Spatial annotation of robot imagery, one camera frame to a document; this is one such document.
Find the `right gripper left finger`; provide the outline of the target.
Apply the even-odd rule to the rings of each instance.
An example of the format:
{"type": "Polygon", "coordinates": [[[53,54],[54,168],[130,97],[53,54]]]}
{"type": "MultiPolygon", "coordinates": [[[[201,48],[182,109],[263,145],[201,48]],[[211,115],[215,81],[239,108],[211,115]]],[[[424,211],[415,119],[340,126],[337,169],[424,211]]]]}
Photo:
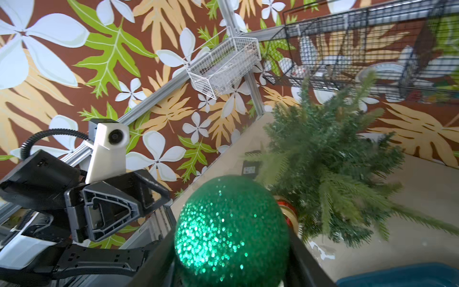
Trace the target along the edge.
{"type": "Polygon", "coordinates": [[[149,255],[127,287],[174,287],[176,259],[174,237],[165,237],[149,255]]]}

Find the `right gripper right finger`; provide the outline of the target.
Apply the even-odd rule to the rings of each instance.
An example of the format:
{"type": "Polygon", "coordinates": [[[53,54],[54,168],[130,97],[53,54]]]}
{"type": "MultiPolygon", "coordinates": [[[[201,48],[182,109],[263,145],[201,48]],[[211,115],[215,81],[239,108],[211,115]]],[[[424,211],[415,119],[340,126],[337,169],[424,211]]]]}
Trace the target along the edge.
{"type": "Polygon", "coordinates": [[[289,229],[289,258],[286,271],[286,286],[337,287],[293,229],[289,229]]]}

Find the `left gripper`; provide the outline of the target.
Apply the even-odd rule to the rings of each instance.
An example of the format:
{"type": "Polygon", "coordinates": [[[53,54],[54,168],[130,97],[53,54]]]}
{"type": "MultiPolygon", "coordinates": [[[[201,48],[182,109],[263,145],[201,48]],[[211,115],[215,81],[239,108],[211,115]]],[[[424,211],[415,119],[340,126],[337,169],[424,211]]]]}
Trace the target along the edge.
{"type": "Polygon", "coordinates": [[[123,175],[127,191],[105,182],[80,183],[64,193],[75,242],[100,242],[168,203],[170,191],[146,170],[123,175]]]}

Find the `red gold striped ornament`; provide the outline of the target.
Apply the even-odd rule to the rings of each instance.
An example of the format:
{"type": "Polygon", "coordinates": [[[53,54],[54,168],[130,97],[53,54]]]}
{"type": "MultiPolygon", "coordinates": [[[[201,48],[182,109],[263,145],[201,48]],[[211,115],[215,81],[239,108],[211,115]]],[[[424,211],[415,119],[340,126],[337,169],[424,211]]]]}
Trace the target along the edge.
{"type": "Polygon", "coordinates": [[[300,223],[298,220],[298,213],[294,208],[293,204],[282,196],[274,196],[277,204],[283,213],[283,216],[288,226],[293,229],[294,233],[298,235],[300,229],[300,223]]]}

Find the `green glitter ball ornament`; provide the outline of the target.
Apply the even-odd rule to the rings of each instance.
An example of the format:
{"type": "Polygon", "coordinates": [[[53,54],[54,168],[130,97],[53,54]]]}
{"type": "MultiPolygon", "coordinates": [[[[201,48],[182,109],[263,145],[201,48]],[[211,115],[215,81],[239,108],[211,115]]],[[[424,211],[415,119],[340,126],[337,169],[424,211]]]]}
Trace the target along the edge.
{"type": "Polygon", "coordinates": [[[277,287],[289,226],[273,195],[237,175],[211,179],[182,208],[174,248],[186,287],[277,287]]]}

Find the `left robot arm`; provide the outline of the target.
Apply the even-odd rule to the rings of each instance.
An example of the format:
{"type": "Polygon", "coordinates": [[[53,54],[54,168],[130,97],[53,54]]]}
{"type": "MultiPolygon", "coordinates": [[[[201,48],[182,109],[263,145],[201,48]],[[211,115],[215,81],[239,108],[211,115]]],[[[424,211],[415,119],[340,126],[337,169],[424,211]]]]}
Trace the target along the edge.
{"type": "Polygon", "coordinates": [[[1,197],[27,209],[1,242],[1,279],[24,287],[69,277],[129,277],[131,286],[169,287],[175,266],[173,233],[133,249],[94,249],[101,242],[170,201],[146,170],[126,168],[129,128],[100,121],[89,134],[49,129],[20,149],[20,163],[1,180],[1,197]],[[81,138],[92,150],[87,171],[33,146],[48,136],[81,138]]]}

